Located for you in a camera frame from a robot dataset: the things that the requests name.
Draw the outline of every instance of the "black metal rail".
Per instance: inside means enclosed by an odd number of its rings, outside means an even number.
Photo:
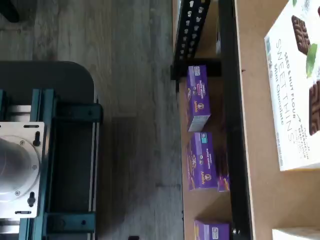
[[[209,6],[210,0],[182,0],[171,65],[171,79],[176,81],[178,92],[180,77],[186,76],[188,66],[206,65],[208,77],[223,77],[232,208],[231,233],[234,240],[252,240],[235,3],[234,0],[219,0],[221,58],[197,59],[194,57]],[[200,17],[199,8],[202,10],[200,20],[198,19]]]

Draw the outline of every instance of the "teal metal frame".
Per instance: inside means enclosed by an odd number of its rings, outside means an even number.
[[[6,119],[7,102],[6,93],[0,89],[0,121]],[[44,122],[45,125],[38,216],[20,219],[19,240],[42,240],[43,237],[57,234],[93,234],[95,232],[95,212],[58,213],[50,211],[55,164],[55,123],[57,121],[101,123],[102,119],[103,109],[98,103],[59,102],[52,89],[33,90],[30,121]]]

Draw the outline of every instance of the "sweet thins box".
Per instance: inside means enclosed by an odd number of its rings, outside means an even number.
[[[230,226],[228,223],[205,224],[200,221],[194,221],[194,239],[195,240],[229,240]]]
[[[189,66],[186,77],[187,129],[201,131],[211,115],[205,65]]]
[[[288,1],[264,42],[280,170],[319,168],[320,1]]]
[[[212,134],[195,132],[186,146],[189,190],[217,188]]]

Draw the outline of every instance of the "mounting plate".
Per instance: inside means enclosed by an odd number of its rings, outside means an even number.
[[[38,214],[44,130],[43,122],[0,122],[0,219]]]

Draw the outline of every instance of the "gray floor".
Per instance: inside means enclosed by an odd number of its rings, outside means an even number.
[[[94,79],[104,108],[99,239],[182,240],[171,1],[13,2],[23,21],[0,18],[0,60],[73,61]]]

